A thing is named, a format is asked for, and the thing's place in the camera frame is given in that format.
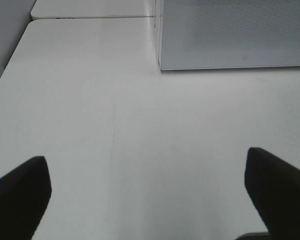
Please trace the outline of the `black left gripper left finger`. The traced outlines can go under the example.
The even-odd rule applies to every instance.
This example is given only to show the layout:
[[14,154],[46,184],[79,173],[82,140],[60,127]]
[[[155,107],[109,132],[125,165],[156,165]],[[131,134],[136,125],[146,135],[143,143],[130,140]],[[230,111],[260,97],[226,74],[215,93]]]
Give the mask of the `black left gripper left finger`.
[[47,161],[35,156],[0,178],[0,240],[30,240],[52,195]]

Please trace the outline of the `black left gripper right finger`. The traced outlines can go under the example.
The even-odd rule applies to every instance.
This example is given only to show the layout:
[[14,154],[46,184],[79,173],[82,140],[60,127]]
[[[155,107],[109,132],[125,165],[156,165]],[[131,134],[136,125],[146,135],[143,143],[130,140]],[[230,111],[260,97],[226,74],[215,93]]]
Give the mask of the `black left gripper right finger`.
[[273,240],[300,240],[300,169],[251,147],[244,186]]

